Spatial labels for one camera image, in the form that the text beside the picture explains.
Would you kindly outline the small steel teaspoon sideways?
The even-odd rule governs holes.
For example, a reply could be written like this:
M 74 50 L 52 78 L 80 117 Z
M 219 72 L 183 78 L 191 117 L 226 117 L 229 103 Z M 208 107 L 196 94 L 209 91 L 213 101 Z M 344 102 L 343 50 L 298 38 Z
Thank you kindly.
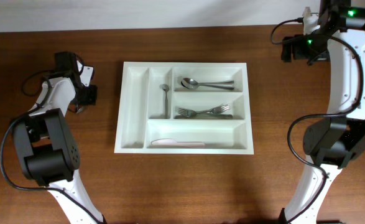
M 165 119 L 167 119 L 169 116 L 169 99 L 168 99 L 169 86 L 167 84 L 161 84 L 160 88 L 164 91 L 164 117 Z

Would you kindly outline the pink plastic knife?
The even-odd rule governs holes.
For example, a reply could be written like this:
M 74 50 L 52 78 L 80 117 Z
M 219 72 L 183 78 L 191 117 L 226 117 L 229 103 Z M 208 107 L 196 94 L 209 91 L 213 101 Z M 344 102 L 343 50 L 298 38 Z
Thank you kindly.
M 167 146 L 167 147 L 186 147 L 186 148 L 205 148 L 203 142 L 179 142 L 174 139 L 157 139 L 151 142 L 153 146 Z

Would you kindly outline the steel fork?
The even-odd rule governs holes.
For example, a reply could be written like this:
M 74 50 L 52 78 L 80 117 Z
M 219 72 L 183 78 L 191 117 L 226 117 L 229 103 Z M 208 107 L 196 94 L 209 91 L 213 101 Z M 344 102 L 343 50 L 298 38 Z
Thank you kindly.
M 198 114 L 221 114 L 230 109 L 231 109 L 231 107 L 229 105 L 219 105 L 217 107 L 214 107 L 214 108 L 211 108 L 208 110 L 197 111 L 197 113 Z
M 231 114 L 214 113 L 212 110 L 194 111 L 184 108 L 178 108 L 177 112 L 178 115 L 176 115 L 175 118 L 195 118 L 197 116 L 208 116 L 211 118 L 219 119 L 233 119 L 233 115 Z

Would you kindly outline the small steel teaspoon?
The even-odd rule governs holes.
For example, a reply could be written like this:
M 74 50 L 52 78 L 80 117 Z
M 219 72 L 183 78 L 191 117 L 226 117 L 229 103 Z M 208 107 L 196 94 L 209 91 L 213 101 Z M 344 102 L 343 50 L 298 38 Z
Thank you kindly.
M 84 112 L 84 110 L 86 110 L 86 107 L 85 106 L 82 106 L 80 108 L 77 108 L 76 109 L 76 114 L 80 114 L 80 113 Z

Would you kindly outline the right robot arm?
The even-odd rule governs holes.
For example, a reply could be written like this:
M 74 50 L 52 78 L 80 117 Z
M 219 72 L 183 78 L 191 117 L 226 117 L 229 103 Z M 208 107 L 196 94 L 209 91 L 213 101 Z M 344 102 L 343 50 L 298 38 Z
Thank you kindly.
M 280 41 L 284 62 L 329 62 L 330 99 L 325 114 L 311 114 L 303 136 L 304 170 L 279 223 L 315 223 L 336 177 L 365 151 L 365 8 L 347 0 L 321 0 L 297 22 L 303 33 Z

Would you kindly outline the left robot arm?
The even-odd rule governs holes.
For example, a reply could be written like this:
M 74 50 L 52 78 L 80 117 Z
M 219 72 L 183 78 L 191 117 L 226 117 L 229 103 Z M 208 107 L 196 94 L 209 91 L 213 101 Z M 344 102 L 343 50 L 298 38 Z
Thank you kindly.
M 35 105 L 6 131 L 23 175 L 37 186 L 22 187 L 3 176 L 17 190 L 49 192 L 70 223 L 105 223 L 81 181 L 78 145 L 65 119 L 71 105 L 78 114 L 96 103 L 98 88 L 90 83 L 95 70 L 73 52 L 58 52 L 54 58 L 54 69 L 39 72 L 42 88 Z

